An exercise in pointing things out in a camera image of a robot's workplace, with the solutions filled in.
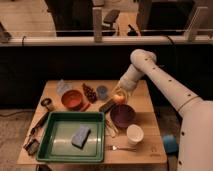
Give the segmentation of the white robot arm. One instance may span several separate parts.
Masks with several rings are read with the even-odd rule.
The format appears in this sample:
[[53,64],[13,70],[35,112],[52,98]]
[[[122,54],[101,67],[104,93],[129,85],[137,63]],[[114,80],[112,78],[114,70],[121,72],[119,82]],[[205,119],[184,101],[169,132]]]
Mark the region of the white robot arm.
[[156,65],[153,52],[136,49],[117,87],[133,92],[147,75],[182,117],[177,171],[213,171],[213,101],[206,101]]

